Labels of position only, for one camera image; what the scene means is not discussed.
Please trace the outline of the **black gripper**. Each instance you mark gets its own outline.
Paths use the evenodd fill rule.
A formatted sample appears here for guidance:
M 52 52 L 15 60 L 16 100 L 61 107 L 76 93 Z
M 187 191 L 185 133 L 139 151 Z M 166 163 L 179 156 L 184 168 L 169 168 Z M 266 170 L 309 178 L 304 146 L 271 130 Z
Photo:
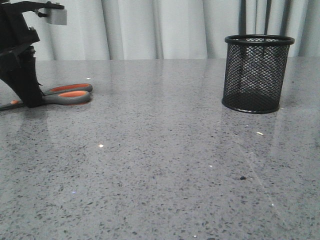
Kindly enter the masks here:
M 38 12 L 43 13 L 45 9 L 64 10 L 65 6 L 51 1 L 0 2 L 0 73 L 6 74 L 4 82 L 29 108 L 43 103 L 36 58 L 34 51 L 29 51 L 40 39 L 37 31 L 27 25 L 23 13 L 33 12 L 38 16 Z

